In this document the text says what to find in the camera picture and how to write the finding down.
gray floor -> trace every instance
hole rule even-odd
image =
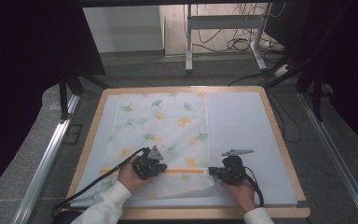
[[[99,77],[116,87],[226,86],[234,79],[258,73],[253,56],[248,54],[196,57],[194,71],[191,74],[185,72],[184,57],[170,58],[158,54],[137,56],[123,54],[119,58],[116,56],[102,55],[107,76]],[[263,78],[252,77],[236,84],[257,85]],[[82,131],[75,143],[72,142],[73,136],[64,139],[65,144],[58,152],[52,171],[46,180],[46,187],[41,192],[29,223],[51,223],[52,219],[48,212],[53,204],[66,196],[72,181],[98,98],[103,91],[86,80],[82,82],[85,94],[81,96],[76,116],[72,121],[73,125],[82,125]],[[277,121],[281,127],[285,127],[285,143],[310,204],[311,214],[308,220],[275,218],[274,221],[276,223],[358,223],[358,210],[300,103],[294,89],[295,83],[294,77],[268,92],[271,102],[276,106],[274,112]],[[33,129],[0,179],[0,223],[9,223],[12,220],[31,182],[34,171],[59,122],[60,110],[51,106],[58,101],[57,86],[45,92],[43,107]],[[339,117],[327,98],[323,98],[322,113],[324,125],[358,180],[357,135]],[[301,140],[298,143],[292,143],[300,136]]]

person's left hand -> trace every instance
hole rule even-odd
[[[117,180],[131,193],[135,192],[141,186],[153,182],[153,177],[143,180],[133,171],[132,162],[135,161],[137,157],[138,156],[134,156],[127,164],[121,167],[117,177]]]

hand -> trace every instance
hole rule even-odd
[[[232,186],[222,182],[220,186],[229,191],[231,198],[241,208],[243,213],[255,209],[255,189],[249,181],[243,180],[238,186]]]
[[[121,167],[118,172],[117,180],[124,185],[131,193],[135,192],[138,188],[143,185],[150,184],[153,182],[153,178],[148,178],[146,180],[141,179],[132,169],[132,162],[138,156],[134,156],[130,162]]]

desk leg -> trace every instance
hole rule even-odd
[[[257,62],[258,68],[261,71],[267,70],[266,64],[264,63],[263,57],[260,54],[260,51],[258,50],[258,46],[260,45],[260,39],[261,35],[264,31],[264,26],[266,25],[267,17],[269,16],[269,7],[271,3],[268,3],[266,6],[266,10],[264,10],[263,15],[261,17],[261,21],[257,30],[257,35],[255,37],[255,41],[251,42],[251,49],[255,56],[255,61]]]
[[[186,71],[193,71],[193,44],[191,42],[191,5],[187,6]]]

white sleeve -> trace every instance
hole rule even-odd
[[[264,207],[256,208],[243,215],[246,224],[274,224]]]
[[[94,198],[94,204],[72,224],[117,223],[123,214],[123,203],[130,196],[130,191],[117,181],[111,188],[99,192]]]

